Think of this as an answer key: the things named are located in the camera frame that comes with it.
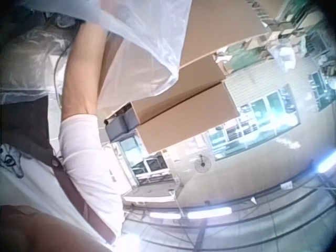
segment ceiling light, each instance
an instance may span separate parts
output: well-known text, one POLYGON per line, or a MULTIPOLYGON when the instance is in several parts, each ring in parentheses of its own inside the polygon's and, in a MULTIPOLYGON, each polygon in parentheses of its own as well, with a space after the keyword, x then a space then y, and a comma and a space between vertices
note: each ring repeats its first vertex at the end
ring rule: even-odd
POLYGON ((155 213, 155 212, 150 212, 149 216, 152 218, 157 218, 157 219, 181 219, 180 214, 176 213, 155 213))
POLYGON ((231 213, 232 213, 231 207, 221 207, 221 208, 216 208, 216 209, 211 209, 211 210, 189 212, 187 216, 189 219, 203 219, 203 218, 211 218, 211 217, 228 215, 231 213))
POLYGON ((324 173, 336 164, 336 151, 327 157, 322 163, 318 166, 319 173, 324 173))

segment window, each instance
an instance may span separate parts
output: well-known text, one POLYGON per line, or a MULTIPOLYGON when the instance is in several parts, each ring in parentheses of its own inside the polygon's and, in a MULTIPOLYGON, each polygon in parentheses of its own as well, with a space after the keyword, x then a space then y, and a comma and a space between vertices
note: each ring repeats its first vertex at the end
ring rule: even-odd
POLYGON ((216 160, 258 146, 299 124, 289 85, 237 109, 238 118, 208 130, 216 160))
POLYGON ((136 177, 168 169, 162 153, 148 156, 138 136, 120 141, 120 145, 136 177))
POLYGON ((336 100, 335 90, 331 89, 323 74, 318 71, 309 76, 309 82, 313 90, 319 111, 326 108, 336 100))

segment brown strap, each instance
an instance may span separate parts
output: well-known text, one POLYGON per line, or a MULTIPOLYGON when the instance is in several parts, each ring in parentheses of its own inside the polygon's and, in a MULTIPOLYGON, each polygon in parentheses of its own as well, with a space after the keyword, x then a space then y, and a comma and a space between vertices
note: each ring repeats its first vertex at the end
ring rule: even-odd
POLYGON ((69 175, 64 170, 61 162, 53 155, 51 147, 44 149, 38 144, 30 141, 27 136, 15 131, 1 131, 1 142, 7 143, 50 166, 54 171, 58 183, 77 211, 108 244, 114 242, 116 235, 86 203, 85 199, 78 192, 69 175))

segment fan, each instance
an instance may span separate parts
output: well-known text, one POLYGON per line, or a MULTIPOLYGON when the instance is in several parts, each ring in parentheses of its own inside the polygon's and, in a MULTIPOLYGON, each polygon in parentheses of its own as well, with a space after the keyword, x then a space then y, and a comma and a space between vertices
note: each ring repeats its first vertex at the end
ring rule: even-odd
POLYGON ((195 169, 199 173, 206 173, 211 167, 211 160, 203 155, 200 155, 199 159, 195 161, 195 169))

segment white wall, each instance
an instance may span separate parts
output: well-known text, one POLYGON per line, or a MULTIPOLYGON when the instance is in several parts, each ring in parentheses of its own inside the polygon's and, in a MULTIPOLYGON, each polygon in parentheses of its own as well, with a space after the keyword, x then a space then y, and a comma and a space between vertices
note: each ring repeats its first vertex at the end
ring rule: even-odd
POLYGON ((229 76, 225 82, 236 106, 289 84, 301 124, 277 139, 297 141, 301 147, 293 150, 273 139, 215 161, 210 149, 198 148, 192 138, 176 144, 168 148, 171 159, 167 164, 185 186, 178 199, 180 204, 199 205, 207 200, 215 203, 262 191, 306 169, 311 160, 319 161, 330 153, 335 144, 332 106, 318 112, 308 82, 308 75, 316 70, 309 58, 297 59, 296 68, 288 73, 282 72, 272 60, 229 76), (212 167, 206 174, 195 171, 194 160, 199 154, 212 159, 212 167))
POLYGON ((106 144, 103 149, 107 156, 109 169, 112 172, 112 176, 115 178, 118 193, 124 194, 129 192, 132 190, 131 180, 129 180, 127 173, 125 173, 127 170, 124 169, 114 153, 112 145, 106 144))

